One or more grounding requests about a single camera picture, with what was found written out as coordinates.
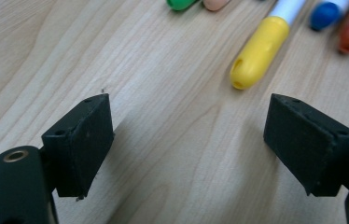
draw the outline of yellow marker cap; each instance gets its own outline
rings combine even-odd
[[[270,16],[262,20],[230,70],[232,86],[244,90],[258,82],[289,32],[290,26],[280,17]]]

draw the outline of yellow marker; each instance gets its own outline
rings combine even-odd
[[[258,82],[268,70],[285,42],[290,26],[305,0],[279,0],[270,15],[262,20],[230,70],[234,88],[244,90]]]

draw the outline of wood grain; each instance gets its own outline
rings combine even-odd
[[[266,77],[229,71],[273,1],[0,0],[0,153],[42,147],[72,106],[110,94],[114,146],[89,196],[55,201],[61,223],[345,223],[346,189],[307,197],[262,140],[273,92],[349,126],[349,56],[315,33],[309,1]]]

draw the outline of wooden table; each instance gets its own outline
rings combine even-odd
[[[308,1],[266,77],[246,91],[230,66],[273,1],[0,0],[0,153],[84,98],[110,94],[116,138],[88,197],[55,195],[61,223],[345,223],[336,198],[307,197],[264,144],[273,92],[349,127],[349,56],[335,29],[308,28]]]

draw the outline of blue marker cap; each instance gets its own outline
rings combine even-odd
[[[320,31],[335,23],[342,17],[341,9],[334,3],[323,2],[317,5],[311,14],[311,28]]]

